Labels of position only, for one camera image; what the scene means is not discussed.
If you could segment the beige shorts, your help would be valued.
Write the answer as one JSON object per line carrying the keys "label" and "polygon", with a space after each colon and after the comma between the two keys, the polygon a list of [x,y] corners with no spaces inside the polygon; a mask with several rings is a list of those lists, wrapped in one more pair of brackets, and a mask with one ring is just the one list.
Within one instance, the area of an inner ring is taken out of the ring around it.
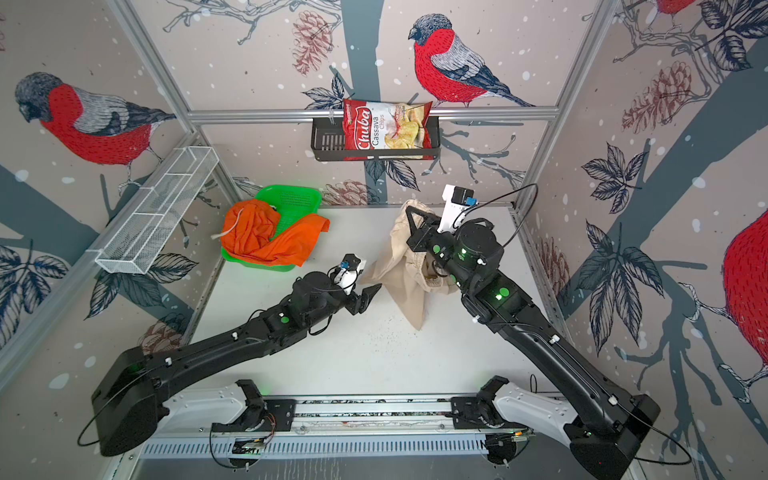
{"label": "beige shorts", "polygon": [[405,210],[409,206],[427,213],[433,212],[418,200],[406,201],[377,260],[365,268],[361,283],[381,283],[410,325],[420,330],[425,320],[425,296],[432,293],[451,295],[458,288],[454,280],[438,275],[426,253],[415,253],[408,247],[407,240],[411,232]]}

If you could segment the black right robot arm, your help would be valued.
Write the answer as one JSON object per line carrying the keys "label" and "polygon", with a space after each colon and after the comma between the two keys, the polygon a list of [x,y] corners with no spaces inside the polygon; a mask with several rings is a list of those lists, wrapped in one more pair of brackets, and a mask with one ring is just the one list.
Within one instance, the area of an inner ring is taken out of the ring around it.
{"label": "black right robot arm", "polygon": [[499,269],[504,249],[484,219],[455,232],[439,229],[439,216],[405,210],[408,247],[425,253],[456,282],[473,321],[527,357],[561,394],[560,400],[527,392],[495,376],[459,418],[500,429],[524,425],[565,445],[596,479],[620,479],[658,418],[658,404],[632,395],[590,364],[550,324],[532,298]]}

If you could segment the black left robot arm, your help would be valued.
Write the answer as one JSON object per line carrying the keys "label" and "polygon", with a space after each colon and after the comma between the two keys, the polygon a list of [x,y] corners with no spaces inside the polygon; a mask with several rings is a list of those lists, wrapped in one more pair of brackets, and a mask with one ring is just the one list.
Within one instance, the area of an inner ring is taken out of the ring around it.
{"label": "black left robot arm", "polygon": [[186,346],[145,354],[140,346],[120,353],[91,396],[100,453],[128,452],[148,440],[170,410],[164,403],[187,387],[230,367],[273,355],[315,336],[313,327],[341,310],[365,312],[381,284],[354,291],[324,272],[297,278],[277,304],[244,324]]}

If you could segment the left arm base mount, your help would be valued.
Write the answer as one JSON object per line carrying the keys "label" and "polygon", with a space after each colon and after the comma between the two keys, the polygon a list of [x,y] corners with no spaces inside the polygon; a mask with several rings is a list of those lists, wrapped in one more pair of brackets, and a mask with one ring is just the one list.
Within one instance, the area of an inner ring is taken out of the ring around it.
{"label": "left arm base mount", "polygon": [[296,412],[295,399],[266,399],[252,380],[238,380],[244,394],[244,410],[231,422],[213,423],[212,433],[288,432]]}

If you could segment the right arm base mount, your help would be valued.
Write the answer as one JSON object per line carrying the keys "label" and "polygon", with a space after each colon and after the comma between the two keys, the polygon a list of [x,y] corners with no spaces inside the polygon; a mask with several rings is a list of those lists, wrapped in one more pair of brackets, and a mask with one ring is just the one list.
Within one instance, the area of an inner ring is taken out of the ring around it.
{"label": "right arm base mount", "polygon": [[494,406],[494,400],[501,388],[510,384],[507,378],[495,375],[474,396],[452,397],[450,411],[445,416],[452,420],[455,430],[526,431],[527,426],[505,420]]}

